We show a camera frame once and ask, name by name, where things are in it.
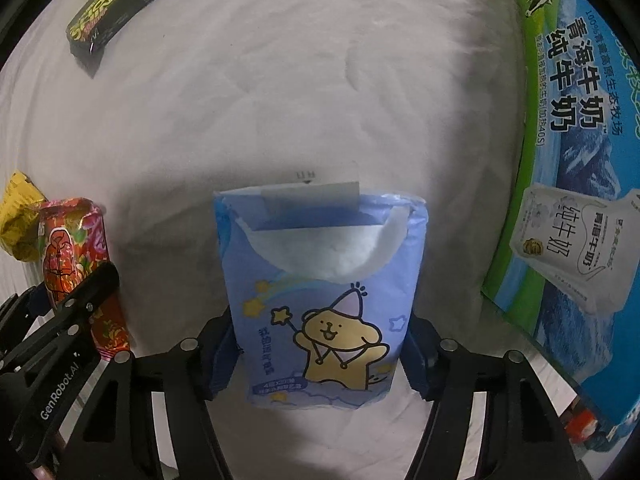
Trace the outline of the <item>red snack bag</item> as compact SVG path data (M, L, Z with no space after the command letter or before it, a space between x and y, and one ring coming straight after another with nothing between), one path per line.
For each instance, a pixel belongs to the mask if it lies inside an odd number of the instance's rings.
M86 198L44 202L39 208L38 249L52 304L59 304L96 268L110 260L103 212ZM102 359L130 348L116 294L93 310L91 333Z

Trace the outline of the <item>yellow snack bag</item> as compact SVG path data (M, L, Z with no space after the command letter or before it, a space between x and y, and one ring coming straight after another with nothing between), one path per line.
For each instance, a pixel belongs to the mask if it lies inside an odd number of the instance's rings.
M39 258L39 211L46 200L26 174L12 174L1 202L0 237L1 248L17 261Z

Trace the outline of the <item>blue tissue pack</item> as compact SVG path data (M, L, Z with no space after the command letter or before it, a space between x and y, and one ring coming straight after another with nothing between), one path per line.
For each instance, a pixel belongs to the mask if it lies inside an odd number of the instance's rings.
M390 391L421 271L420 197L355 182L215 196L250 402L360 408Z

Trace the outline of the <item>black shoe wipes pack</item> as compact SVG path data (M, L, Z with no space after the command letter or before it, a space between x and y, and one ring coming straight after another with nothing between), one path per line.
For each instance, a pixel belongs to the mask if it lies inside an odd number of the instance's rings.
M142 9L154 0L88 0L66 26L70 53L93 77L106 45Z

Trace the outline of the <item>cardboard milk box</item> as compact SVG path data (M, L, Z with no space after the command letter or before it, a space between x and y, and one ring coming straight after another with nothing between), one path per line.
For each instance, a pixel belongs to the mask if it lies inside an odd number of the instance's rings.
M639 418L639 66L591 0L518 0L526 113L483 292L610 446Z

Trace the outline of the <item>grey table cloth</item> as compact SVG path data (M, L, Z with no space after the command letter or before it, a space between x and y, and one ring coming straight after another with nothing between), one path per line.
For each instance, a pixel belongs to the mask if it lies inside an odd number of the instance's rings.
M516 0L156 0L94 75L65 36L86 1L53 0L2 68L1 174L103 207L137 354L226 306L215 193L320 169L424 198L421 313L572 402L480 294L524 126Z

